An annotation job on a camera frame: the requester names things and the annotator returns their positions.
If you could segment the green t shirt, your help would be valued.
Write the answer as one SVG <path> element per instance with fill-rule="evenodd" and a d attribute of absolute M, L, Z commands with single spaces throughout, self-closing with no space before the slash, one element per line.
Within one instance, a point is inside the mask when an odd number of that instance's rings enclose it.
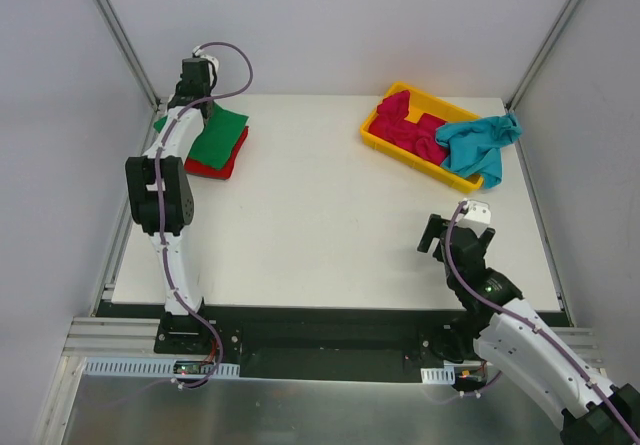
<path fill-rule="evenodd" d="M 225 110 L 218 104 L 213 105 L 207 122 L 204 122 L 199 109 L 189 110 L 170 135 L 171 140 L 182 138 L 182 149 L 190 145 L 185 171 L 209 178 L 229 178 L 248 135 L 247 122 L 246 115 Z"/>

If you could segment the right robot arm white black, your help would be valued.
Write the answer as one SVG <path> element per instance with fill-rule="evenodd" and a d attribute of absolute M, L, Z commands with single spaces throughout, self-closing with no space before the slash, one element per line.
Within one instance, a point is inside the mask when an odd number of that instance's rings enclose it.
<path fill-rule="evenodd" d="M 521 290 L 487 266 L 495 235 L 463 226 L 456 214 L 429 217 L 418 251 L 443 264 L 464 313 L 435 333 L 429 349 L 451 363 L 480 359 L 517 384 L 559 428 L 564 444 L 636 444 L 639 392 L 615 385 L 578 356 Z"/>

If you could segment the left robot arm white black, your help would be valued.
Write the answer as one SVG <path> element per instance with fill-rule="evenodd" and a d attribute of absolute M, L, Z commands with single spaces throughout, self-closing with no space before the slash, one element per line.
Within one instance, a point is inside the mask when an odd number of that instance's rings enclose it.
<path fill-rule="evenodd" d="M 157 137 L 142 155 L 125 163 L 132 219 L 150 239 L 164 286 L 154 345 L 160 354 L 213 356 L 218 348 L 201 316 L 204 296 L 190 251 L 195 200 L 185 170 L 191 147 L 211 117 L 215 83 L 214 59 L 193 55 L 183 60 Z"/>

